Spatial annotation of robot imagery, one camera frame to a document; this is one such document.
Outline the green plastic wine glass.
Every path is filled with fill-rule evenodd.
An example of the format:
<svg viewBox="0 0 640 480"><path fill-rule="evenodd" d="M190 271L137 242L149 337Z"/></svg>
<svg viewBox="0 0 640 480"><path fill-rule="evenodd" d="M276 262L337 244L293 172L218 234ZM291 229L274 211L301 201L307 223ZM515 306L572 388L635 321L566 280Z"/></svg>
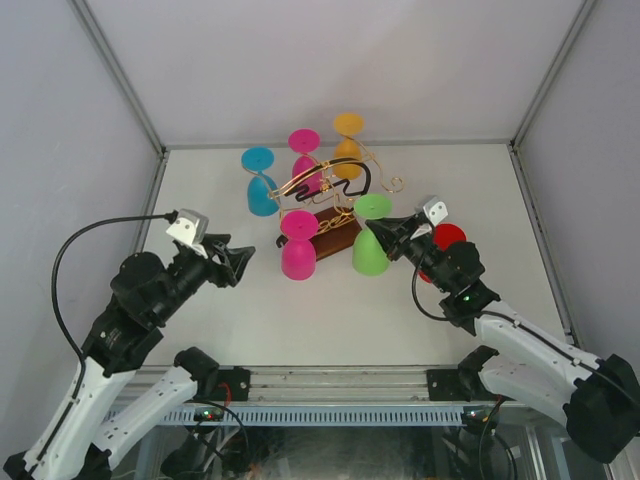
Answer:
<svg viewBox="0 0 640 480"><path fill-rule="evenodd" d="M382 194L366 194L354 203L354 213L362 221L383 219L391 210L391 200ZM352 266L365 276L379 276L389 266L389 260L376 236L366 226L362 227L354 241Z"/></svg>

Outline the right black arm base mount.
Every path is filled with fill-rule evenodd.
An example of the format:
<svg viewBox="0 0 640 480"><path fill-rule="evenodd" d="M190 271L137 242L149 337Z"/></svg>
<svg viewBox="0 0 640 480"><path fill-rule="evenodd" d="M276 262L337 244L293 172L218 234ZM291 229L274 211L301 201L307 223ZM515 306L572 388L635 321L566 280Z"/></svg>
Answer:
<svg viewBox="0 0 640 480"><path fill-rule="evenodd" d="M437 368L426 371L429 399L434 402L466 401L459 372L454 368Z"/></svg>

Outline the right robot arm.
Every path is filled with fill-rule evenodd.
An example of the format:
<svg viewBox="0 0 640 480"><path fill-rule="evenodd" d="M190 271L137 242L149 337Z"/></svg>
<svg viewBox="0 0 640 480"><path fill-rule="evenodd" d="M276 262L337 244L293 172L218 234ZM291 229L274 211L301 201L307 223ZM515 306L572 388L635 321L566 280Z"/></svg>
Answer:
<svg viewBox="0 0 640 480"><path fill-rule="evenodd" d="M488 392L521 402L562 424L593 460L609 464L639 434L639 381L612 354L603 359L548 334L515 312L481 280L474 243L441 249L435 226L422 214L366 223L386 256L407 259L445 297L440 320L477 338L489 357L459 374L461 391Z"/></svg>

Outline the pink plastic wine glass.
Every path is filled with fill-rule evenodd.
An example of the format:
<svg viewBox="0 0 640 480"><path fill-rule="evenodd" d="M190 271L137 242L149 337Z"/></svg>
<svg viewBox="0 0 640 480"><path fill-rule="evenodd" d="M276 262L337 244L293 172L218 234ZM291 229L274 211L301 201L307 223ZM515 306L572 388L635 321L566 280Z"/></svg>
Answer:
<svg viewBox="0 0 640 480"><path fill-rule="evenodd" d="M291 211L281 221L281 231L287 238L282 248L281 270L291 280L310 278L316 267L316 250L311 239L316 235L319 223L307 211Z"/></svg>
<svg viewBox="0 0 640 480"><path fill-rule="evenodd" d="M312 129L298 129L292 132L288 138L289 148L299 155L292 167L292 178L305 173L307 170L315 167L317 162L312 158L311 153L320 145L319 134ZM305 178L299 183L300 186L306 186L309 192L315 192L320 189L322 174L316 172Z"/></svg>

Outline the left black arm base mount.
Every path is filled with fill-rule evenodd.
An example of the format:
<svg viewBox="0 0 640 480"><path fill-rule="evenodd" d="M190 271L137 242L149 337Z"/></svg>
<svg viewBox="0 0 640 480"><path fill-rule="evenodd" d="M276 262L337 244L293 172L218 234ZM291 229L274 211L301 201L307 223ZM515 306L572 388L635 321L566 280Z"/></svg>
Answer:
<svg viewBox="0 0 640 480"><path fill-rule="evenodd" d="M231 403L245 402L249 398L251 371L246 368L233 367L221 369L217 376L217 386L212 399Z"/></svg>

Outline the red plastic wine glass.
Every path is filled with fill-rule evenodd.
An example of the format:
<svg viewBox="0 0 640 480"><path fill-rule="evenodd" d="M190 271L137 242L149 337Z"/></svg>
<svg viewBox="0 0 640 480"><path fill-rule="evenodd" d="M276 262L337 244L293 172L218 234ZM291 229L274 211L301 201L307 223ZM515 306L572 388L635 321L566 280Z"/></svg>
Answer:
<svg viewBox="0 0 640 480"><path fill-rule="evenodd" d="M427 275L427 267L429 262L437 258L440 252L445 252L452 244L457 242L465 242L467 240L465 232L452 223L441 223L435 227L434 232L424 235L427 251L424 260L421 263L421 271L419 277L427 282L431 282L431 278Z"/></svg>

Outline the gold wire wine glass rack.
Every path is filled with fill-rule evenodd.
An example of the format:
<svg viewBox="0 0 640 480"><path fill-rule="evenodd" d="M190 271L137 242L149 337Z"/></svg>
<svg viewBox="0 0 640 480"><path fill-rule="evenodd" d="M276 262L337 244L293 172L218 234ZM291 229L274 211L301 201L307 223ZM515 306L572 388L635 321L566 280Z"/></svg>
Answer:
<svg viewBox="0 0 640 480"><path fill-rule="evenodd" d="M361 150L361 162L349 157L335 158L334 155L328 160L319 160L312 152L311 156L317 162L315 167L296 179L291 178L285 184L276 186L276 189L271 192L271 197L279 205L280 220L283 220L284 216L291 211L306 210L324 203L328 205L327 208L314 214L319 226L311 243L316 249L319 260L354 244L356 236L361 231L361 227L357 225L354 203L370 192L374 179L377 179L382 189L390 194L401 192L405 186L405 181L398 176L386 179L376 155L362 142L354 140ZM339 179L333 173L333 167L343 163L354 163L360 166L362 173L355 180ZM309 192L306 186L299 185L306 177L316 172L322 174L318 191Z"/></svg>

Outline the blue plastic wine glass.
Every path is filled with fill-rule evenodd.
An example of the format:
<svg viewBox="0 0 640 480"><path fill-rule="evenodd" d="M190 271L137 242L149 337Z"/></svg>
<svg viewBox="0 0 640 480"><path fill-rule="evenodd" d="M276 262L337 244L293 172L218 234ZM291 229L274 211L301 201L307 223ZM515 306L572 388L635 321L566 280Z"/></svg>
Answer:
<svg viewBox="0 0 640 480"><path fill-rule="evenodd" d="M274 160L273 152L266 147L252 147L241 156L242 167L252 174L247 187L247 202L249 211L255 216L268 217L279 210L277 201L271 197L276 184L265 174Z"/></svg>

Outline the orange plastic wine glass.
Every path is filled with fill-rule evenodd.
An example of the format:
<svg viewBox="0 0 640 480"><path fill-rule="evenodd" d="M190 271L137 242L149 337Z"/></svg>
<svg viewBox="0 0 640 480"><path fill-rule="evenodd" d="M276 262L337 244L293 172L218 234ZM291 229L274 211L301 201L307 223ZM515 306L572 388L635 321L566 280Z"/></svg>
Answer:
<svg viewBox="0 0 640 480"><path fill-rule="evenodd" d="M363 118L352 112L338 115L333 122L334 130L342 137L342 140L334 149L335 158L352 158L357 162L362 161L362 154L354 136L364 128ZM333 173L339 179L355 180L362 173L362 168L354 163L343 163L333 167Z"/></svg>

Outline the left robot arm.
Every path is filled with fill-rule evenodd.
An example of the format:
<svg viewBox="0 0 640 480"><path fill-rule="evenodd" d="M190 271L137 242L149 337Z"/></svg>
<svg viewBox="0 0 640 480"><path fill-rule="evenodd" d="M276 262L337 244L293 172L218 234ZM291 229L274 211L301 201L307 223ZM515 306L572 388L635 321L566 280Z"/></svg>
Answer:
<svg viewBox="0 0 640 480"><path fill-rule="evenodd" d="M219 364L197 347L180 351L149 390L112 419L112 403L160 342L170 317L206 283L234 287L255 253L231 248L228 234L176 245L169 265L151 252L128 257L110 284L112 297L80 349L64 401L28 450L10 456L12 479L108 479L128 452L174 408L208 400Z"/></svg>

